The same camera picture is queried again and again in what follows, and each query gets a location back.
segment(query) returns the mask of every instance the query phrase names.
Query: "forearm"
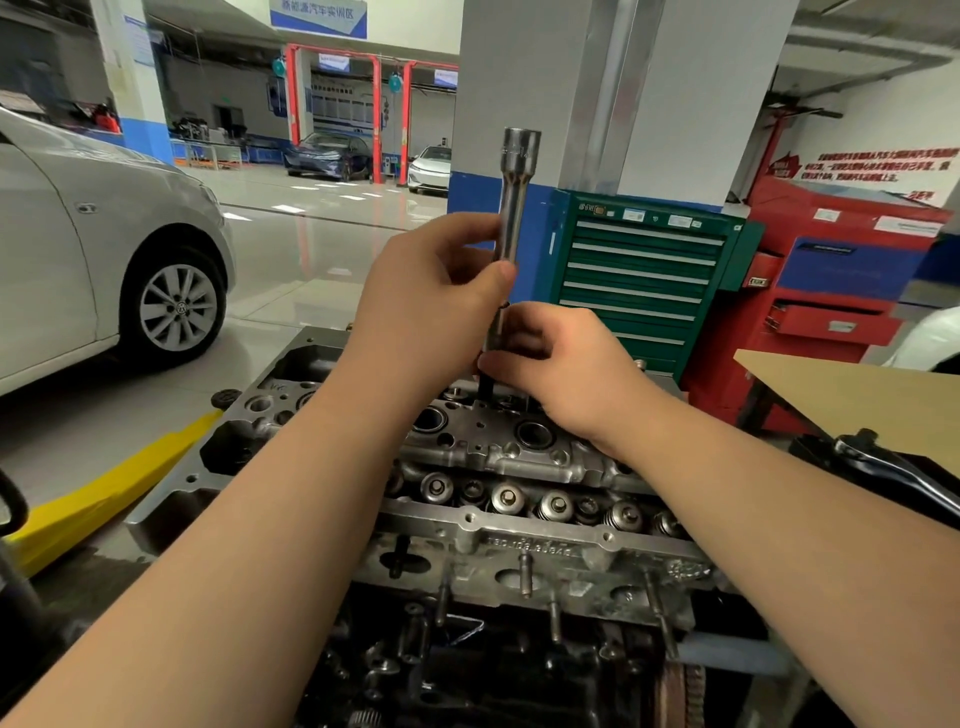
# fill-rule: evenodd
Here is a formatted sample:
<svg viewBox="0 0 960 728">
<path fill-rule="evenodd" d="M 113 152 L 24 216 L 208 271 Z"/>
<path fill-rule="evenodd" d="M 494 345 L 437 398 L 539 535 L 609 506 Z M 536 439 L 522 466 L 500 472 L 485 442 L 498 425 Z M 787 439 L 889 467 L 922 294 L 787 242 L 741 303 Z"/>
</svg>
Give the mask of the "forearm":
<svg viewBox="0 0 960 728">
<path fill-rule="evenodd" d="M 849 715 L 953 721 L 960 536 L 678 401 L 645 404 L 621 455 Z"/>
<path fill-rule="evenodd" d="M 371 382 L 331 375 L 10 726 L 289 725 L 417 411 Z"/>
</svg>

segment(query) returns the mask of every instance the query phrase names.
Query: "engine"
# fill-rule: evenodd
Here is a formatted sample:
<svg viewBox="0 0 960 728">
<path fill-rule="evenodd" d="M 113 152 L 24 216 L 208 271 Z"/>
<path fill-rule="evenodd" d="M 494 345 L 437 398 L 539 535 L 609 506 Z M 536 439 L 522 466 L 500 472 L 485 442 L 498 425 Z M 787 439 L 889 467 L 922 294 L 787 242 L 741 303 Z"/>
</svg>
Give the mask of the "engine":
<svg viewBox="0 0 960 728">
<path fill-rule="evenodd" d="M 294 417 L 347 337 L 304 329 L 236 399 L 128 516 L 144 550 Z M 299 725 L 697 725 L 704 671 L 675 662 L 675 634 L 720 579 L 638 473 L 523 393 L 458 380 L 397 454 Z"/>
</svg>

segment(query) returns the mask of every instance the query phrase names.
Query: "dark blue car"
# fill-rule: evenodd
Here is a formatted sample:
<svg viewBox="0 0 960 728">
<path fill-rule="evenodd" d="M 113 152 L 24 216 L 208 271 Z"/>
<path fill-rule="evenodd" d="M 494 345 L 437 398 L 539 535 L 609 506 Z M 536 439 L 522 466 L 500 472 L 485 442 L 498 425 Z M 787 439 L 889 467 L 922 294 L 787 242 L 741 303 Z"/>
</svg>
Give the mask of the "dark blue car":
<svg viewBox="0 0 960 728">
<path fill-rule="evenodd" d="M 368 180 L 373 170 L 373 154 L 359 136 L 313 132 L 283 153 L 283 166 L 291 177 L 313 174 L 344 182 L 357 177 Z"/>
</svg>

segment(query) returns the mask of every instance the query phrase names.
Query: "red machine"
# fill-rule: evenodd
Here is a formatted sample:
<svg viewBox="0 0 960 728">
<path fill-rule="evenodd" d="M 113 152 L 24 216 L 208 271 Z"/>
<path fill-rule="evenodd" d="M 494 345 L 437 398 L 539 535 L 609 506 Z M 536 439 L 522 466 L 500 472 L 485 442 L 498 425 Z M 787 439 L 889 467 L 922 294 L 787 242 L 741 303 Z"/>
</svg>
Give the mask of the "red machine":
<svg viewBox="0 0 960 728">
<path fill-rule="evenodd" d="M 733 423 L 751 381 L 737 349 L 858 362 L 886 346 L 890 316 L 950 213 L 886 192 L 764 177 L 751 220 L 766 226 L 739 292 L 719 292 L 681 386 Z M 801 431 L 775 408 L 767 429 Z"/>
</svg>

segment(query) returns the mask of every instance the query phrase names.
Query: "hand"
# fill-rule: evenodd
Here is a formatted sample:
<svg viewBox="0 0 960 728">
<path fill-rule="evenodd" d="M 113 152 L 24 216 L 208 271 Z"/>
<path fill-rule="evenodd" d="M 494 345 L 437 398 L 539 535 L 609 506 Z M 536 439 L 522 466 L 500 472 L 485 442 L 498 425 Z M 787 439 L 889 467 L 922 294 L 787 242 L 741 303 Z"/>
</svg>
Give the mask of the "hand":
<svg viewBox="0 0 960 728">
<path fill-rule="evenodd" d="M 588 308 L 512 305 L 504 347 L 480 357 L 481 372 L 533 395 L 557 425 L 618 459 L 616 435 L 645 406 L 670 399 Z"/>
<path fill-rule="evenodd" d="M 344 358 L 424 404 L 471 370 L 516 267 L 491 265 L 495 214 L 455 212 L 390 239 L 367 275 Z"/>
</svg>

